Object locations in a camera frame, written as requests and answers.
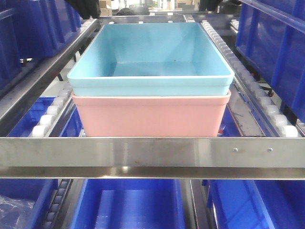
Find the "metal rack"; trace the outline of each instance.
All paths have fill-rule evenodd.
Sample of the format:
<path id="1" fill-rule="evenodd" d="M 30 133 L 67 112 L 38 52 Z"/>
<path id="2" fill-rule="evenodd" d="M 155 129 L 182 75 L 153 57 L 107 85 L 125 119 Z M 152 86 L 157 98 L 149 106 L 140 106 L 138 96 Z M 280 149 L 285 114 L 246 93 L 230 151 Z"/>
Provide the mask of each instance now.
<path id="1" fill-rule="evenodd" d="M 235 15 L 158 15 L 102 17 L 101 22 L 206 20 L 223 36 L 231 36 Z M 181 181 L 188 228 L 210 225 L 212 212 L 198 180 L 193 179 L 305 179 L 303 138 L 280 138 L 260 104 L 247 89 L 233 63 L 228 108 L 242 137 L 211 138 L 58 138 L 74 104 L 69 99 L 48 138 L 5 137 L 86 40 L 100 28 L 88 20 L 80 35 L 61 53 L 41 62 L 0 99 L 0 177 L 73 178 L 53 228 L 67 228 L 79 195 L 81 178 L 153 177 Z"/>

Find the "white plastic roller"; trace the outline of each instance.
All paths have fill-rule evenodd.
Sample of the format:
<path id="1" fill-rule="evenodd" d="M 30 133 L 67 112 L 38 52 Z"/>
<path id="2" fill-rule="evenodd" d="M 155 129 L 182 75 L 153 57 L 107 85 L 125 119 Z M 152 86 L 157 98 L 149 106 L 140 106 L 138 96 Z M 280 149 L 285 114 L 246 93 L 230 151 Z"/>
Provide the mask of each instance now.
<path id="1" fill-rule="evenodd" d="M 260 89 L 261 86 L 259 85 L 259 83 L 257 82 L 252 82 L 249 84 L 249 87 L 250 87 L 250 91 L 251 92 L 255 92 L 257 89 Z"/>
<path id="2" fill-rule="evenodd" d="M 59 107 L 63 107 L 63 105 L 66 103 L 67 99 L 65 97 L 56 97 L 53 100 L 53 105 L 57 105 Z"/>
<path id="3" fill-rule="evenodd" d="M 246 79 L 247 77 L 251 76 L 250 72 L 248 70 L 245 70 L 241 73 L 241 77 L 243 79 Z"/>
<path id="4" fill-rule="evenodd" d="M 298 137 L 299 133 L 293 125 L 283 125 L 279 127 L 280 133 L 283 137 Z"/>
<path id="5" fill-rule="evenodd" d="M 32 137 L 44 137 L 47 133 L 48 127 L 45 125 L 37 125 L 32 130 Z"/>
<path id="6" fill-rule="evenodd" d="M 267 106 L 267 105 L 272 105 L 272 100 L 270 97 L 264 96 L 264 97 L 259 97 L 258 98 L 259 103 L 262 106 Z"/>
<path id="7" fill-rule="evenodd" d="M 265 110 L 269 116 L 280 114 L 280 110 L 276 105 L 268 105 L 265 107 Z"/>
<path id="8" fill-rule="evenodd" d="M 39 124 L 40 125 L 45 125 L 45 126 L 51 126 L 52 123 L 55 120 L 55 116 L 52 114 L 44 114 L 43 116 L 41 116 Z"/>
<path id="9" fill-rule="evenodd" d="M 258 99 L 259 97 L 265 97 L 266 93 L 263 89 L 256 89 L 254 90 L 254 96 Z"/>
<path id="10" fill-rule="evenodd" d="M 246 76 L 244 78 L 244 82 L 246 83 L 246 85 L 250 85 L 250 83 L 255 82 L 255 79 L 253 78 L 253 76 L 250 74 L 248 76 Z"/>
<path id="11" fill-rule="evenodd" d="M 71 91 L 64 89 L 59 92 L 58 97 L 64 97 L 64 98 L 68 99 L 70 94 L 71 94 Z"/>
<path id="12" fill-rule="evenodd" d="M 47 109 L 48 115 L 57 115 L 59 113 L 60 107 L 57 105 L 51 105 Z"/>
<path id="13" fill-rule="evenodd" d="M 283 125 L 287 125 L 288 121 L 285 115 L 283 114 L 276 114 L 272 116 L 272 122 L 277 126 L 283 126 Z"/>

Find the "metal rail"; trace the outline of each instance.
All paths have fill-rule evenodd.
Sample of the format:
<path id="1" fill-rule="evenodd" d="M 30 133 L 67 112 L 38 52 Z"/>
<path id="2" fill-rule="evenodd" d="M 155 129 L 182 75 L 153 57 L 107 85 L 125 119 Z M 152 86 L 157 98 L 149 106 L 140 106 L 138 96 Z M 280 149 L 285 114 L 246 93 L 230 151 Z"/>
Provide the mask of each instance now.
<path id="1" fill-rule="evenodd" d="M 38 64 L 18 85 L 0 100 L 0 136 L 7 136 L 66 63 L 98 27 L 98 20 L 87 20 L 76 39 L 52 58 Z"/>
<path id="2" fill-rule="evenodd" d="M 305 179 L 304 148 L 303 138 L 3 137 L 0 177 Z"/>

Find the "stacked trays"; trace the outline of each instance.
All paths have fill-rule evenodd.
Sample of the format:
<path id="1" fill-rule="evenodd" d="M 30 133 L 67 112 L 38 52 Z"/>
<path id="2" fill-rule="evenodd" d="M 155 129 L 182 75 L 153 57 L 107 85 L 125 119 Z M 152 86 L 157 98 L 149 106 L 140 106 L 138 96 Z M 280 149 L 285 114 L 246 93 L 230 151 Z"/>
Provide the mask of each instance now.
<path id="1" fill-rule="evenodd" d="M 85 180 L 70 229 L 185 229 L 178 180 Z"/>
<path id="2" fill-rule="evenodd" d="M 305 1 L 242 2 L 237 49 L 305 122 Z"/>
<path id="3" fill-rule="evenodd" d="M 197 23 L 112 24 L 68 78 L 87 136 L 216 136 L 233 72 Z"/>

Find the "blue plastic bin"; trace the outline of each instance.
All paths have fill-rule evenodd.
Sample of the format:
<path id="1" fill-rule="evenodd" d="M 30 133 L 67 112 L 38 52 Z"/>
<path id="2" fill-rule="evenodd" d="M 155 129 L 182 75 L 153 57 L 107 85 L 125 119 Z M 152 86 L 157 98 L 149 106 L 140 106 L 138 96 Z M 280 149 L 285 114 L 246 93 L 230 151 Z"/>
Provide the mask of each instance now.
<path id="1" fill-rule="evenodd" d="M 56 179 L 0 179 L 0 195 L 35 201 L 23 229 L 40 229 L 57 186 Z"/>
<path id="2" fill-rule="evenodd" d="M 65 0 L 9 0 L 20 58 L 50 57 L 80 31 L 77 12 Z"/>
<path id="3" fill-rule="evenodd" d="M 5 0 L 0 0 L 0 90 L 20 71 L 19 51 L 12 24 L 13 9 L 8 9 Z"/>
<path id="4" fill-rule="evenodd" d="M 8 137 L 28 137 L 34 126 L 39 122 L 41 116 L 47 112 L 53 100 L 54 96 L 38 98 L 24 117 L 12 129 Z"/>
<path id="5" fill-rule="evenodd" d="M 9 133 L 8 137 L 28 137 L 34 126 L 39 122 L 48 107 L 52 104 L 54 96 L 39 97 L 24 117 Z M 77 109 L 75 108 L 63 127 L 60 137 L 78 137 L 82 129 L 82 123 Z"/>
<path id="6" fill-rule="evenodd" d="M 198 23 L 105 25 L 68 74 L 77 96 L 226 95 L 233 71 Z"/>
<path id="7" fill-rule="evenodd" d="M 210 180 L 219 229 L 301 229 L 304 181 Z"/>
<path id="8" fill-rule="evenodd" d="M 305 122 L 305 1 L 242 2 L 237 49 Z"/>
<path id="9" fill-rule="evenodd" d="M 61 137 L 78 137 L 82 129 L 80 115 L 76 108 L 72 111 L 70 118 L 64 126 L 60 136 Z"/>
<path id="10" fill-rule="evenodd" d="M 178 180 L 85 180 L 70 229 L 184 229 Z"/>

